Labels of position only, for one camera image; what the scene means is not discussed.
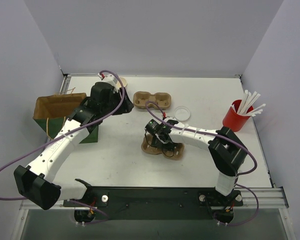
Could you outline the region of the white paper cups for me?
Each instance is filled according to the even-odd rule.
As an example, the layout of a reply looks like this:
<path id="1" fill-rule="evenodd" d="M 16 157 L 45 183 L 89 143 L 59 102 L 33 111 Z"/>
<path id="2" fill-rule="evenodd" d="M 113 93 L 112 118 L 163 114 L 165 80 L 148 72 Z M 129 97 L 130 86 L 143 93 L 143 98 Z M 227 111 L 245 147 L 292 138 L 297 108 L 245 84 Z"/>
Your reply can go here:
<path id="1" fill-rule="evenodd" d="M 124 77 L 119 77 L 120 81 L 117 81 L 116 82 L 116 88 L 119 90 L 121 87 L 124 87 L 124 88 L 127 88 L 128 86 L 128 83 L 127 83 L 127 80 L 124 78 Z"/>

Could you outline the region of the green paper bag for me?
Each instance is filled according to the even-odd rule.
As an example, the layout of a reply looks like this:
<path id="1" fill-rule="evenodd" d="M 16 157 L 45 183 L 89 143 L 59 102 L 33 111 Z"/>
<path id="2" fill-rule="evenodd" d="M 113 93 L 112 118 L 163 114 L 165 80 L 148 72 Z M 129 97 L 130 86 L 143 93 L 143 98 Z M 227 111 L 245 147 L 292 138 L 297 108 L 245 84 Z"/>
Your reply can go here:
<path id="1" fill-rule="evenodd" d="M 65 124 L 66 117 L 85 99 L 86 93 L 66 91 L 65 94 L 41 96 L 36 100 L 33 120 L 54 139 Z"/>

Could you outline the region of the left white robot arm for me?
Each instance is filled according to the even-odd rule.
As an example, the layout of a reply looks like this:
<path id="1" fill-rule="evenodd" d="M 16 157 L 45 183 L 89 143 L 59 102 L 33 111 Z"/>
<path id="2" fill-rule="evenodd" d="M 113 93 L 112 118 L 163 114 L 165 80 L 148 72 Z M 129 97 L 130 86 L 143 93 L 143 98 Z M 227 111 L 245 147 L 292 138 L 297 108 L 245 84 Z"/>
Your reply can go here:
<path id="1" fill-rule="evenodd" d="M 117 88 L 114 83 L 96 82 L 90 95 L 67 116 L 44 151 L 26 167 L 19 165 L 14 170 L 18 192 L 43 210 L 50 209 L 58 200 L 75 199 L 82 206 L 90 204 L 93 199 L 90 190 L 64 190 L 53 183 L 56 174 L 76 146 L 104 119 L 130 113 L 133 107 L 124 85 Z"/>

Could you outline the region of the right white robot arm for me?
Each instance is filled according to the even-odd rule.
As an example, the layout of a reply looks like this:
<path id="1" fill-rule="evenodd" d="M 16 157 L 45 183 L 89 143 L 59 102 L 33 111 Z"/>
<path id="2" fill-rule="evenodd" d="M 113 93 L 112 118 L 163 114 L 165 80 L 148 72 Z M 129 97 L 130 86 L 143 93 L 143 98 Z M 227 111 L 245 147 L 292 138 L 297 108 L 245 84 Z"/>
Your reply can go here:
<path id="1" fill-rule="evenodd" d="M 219 171 L 215 190 L 223 196 L 233 191 L 247 153 L 234 144 L 243 145 L 230 128 L 207 130 L 168 117 L 161 123 L 151 119 L 145 131 L 152 137 L 150 146 L 154 148 L 173 151 L 178 144 L 184 144 L 208 150 Z"/>

